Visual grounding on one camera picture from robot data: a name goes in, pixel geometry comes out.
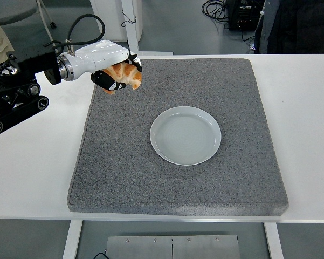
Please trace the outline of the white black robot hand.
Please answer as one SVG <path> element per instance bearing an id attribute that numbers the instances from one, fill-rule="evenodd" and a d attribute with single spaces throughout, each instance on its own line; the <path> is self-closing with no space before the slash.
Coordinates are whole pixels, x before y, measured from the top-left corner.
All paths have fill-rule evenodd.
<path id="1" fill-rule="evenodd" d="M 65 80 L 73 81 L 84 73 L 108 94 L 130 85 L 136 90 L 142 83 L 142 65 L 137 54 L 109 40 L 102 40 L 63 54 Z"/>

